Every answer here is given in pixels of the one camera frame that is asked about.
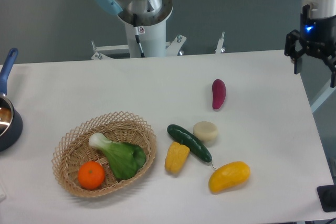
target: blue led light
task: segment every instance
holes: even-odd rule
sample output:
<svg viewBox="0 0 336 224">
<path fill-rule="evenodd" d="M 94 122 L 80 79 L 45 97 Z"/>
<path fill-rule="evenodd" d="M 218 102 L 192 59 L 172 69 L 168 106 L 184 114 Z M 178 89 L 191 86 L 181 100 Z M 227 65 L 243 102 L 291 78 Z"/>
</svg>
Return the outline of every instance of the blue led light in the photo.
<svg viewBox="0 0 336 224">
<path fill-rule="evenodd" d="M 311 29 L 313 29 L 314 26 L 305 26 L 306 32 L 310 32 Z"/>
</svg>

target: pot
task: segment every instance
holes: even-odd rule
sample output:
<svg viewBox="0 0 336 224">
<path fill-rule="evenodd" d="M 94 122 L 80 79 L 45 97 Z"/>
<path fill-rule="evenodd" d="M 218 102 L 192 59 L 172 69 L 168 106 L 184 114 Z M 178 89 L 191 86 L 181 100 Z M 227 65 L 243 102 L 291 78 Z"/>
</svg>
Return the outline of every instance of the pot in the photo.
<svg viewBox="0 0 336 224">
<path fill-rule="evenodd" d="M 0 152 L 12 146 L 20 137 L 23 122 L 7 96 L 7 80 L 18 55 L 12 48 L 0 72 Z"/>
</svg>

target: blue handle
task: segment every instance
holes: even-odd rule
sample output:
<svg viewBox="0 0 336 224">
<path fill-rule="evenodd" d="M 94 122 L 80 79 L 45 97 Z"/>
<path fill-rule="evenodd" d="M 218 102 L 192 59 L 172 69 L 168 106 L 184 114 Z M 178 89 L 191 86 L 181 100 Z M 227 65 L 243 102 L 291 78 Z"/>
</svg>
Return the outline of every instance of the blue handle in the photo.
<svg viewBox="0 0 336 224">
<path fill-rule="evenodd" d="M 5 63 L 1 69 L 0 72 L 0 93 L 7 94 L 7 80 L 9 73 L 11 72 L 11 69 L 14 65 L 14 62 L 16 60 L 16 57 L 18 55 L 19 51 L 16 48 L 12 48 L 8 56 L 5 60 Z"/>
<path fill-rule="evenodd" d="M 117 15 L 122 12 L 122 8 L 115 0 L 95 0 L 97 4 L 107 13 Z"/>
</svg>

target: cable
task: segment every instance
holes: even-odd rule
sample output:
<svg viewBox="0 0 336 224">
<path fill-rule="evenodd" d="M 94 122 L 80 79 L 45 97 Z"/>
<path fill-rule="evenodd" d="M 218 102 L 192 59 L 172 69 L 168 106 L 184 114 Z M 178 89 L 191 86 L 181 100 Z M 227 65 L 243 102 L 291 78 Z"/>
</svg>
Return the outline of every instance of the cable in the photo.
<svg viewBox="0 0 336 224">
<path fill-rule="evenodd" d="M 136 27 L 137 25 L 137 14 L 133 14 L 133 27 Z M 142 46 L 141 46 L 141 43 L 140 43 L 140 38 L 139 38 L 139 35 L 135 35 L 135 40 L 136 40 L 136 43 L 138 43 L 138 46 L 139 46 L 139 49 L 140 49 L 140 55 L 141 55 L 141 58 L 145 58 L 145 54 L 143 52 L 143 49 L 142 49 Z"/>
</svg>

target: blue joint cap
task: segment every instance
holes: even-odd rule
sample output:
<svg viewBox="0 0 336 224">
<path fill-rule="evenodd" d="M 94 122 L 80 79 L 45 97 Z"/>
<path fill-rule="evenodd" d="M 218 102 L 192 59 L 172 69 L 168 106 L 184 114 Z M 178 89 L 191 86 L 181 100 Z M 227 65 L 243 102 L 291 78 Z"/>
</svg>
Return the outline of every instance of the blue joint cap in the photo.
<svg viewBox="0 0 336 224">
<path fill-rule="evenodd" d="M 117 15 L 122 12 L 122 8 L 115 0 L 95 0 L 97 4 L 107 13 Z"/>
</svg>

